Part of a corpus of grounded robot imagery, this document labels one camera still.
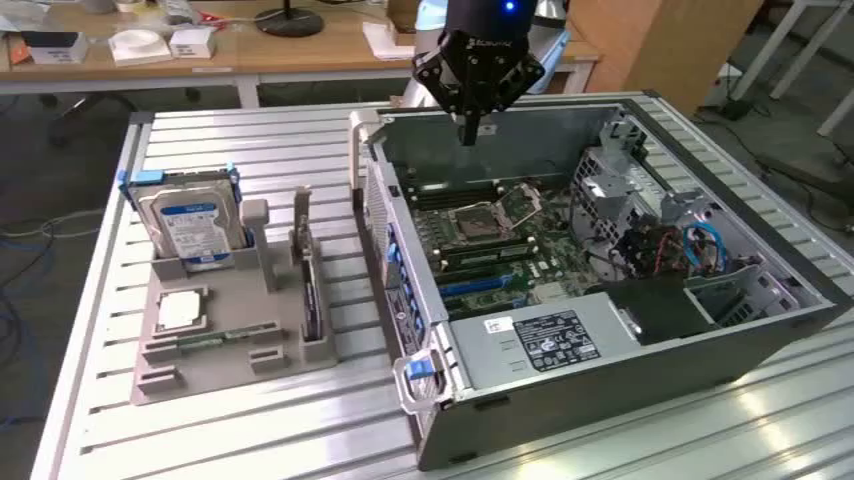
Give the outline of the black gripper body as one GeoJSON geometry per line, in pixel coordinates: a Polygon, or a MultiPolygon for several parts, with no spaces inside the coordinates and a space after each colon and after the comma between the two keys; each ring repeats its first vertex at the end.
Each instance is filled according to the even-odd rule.
{"type": "Polygon", "coordinates": [[[512,57],[530,53],[532,1],[452,1],[444,34],[466,34],[466,103],[470,105],[473,58],[512,57]]]}

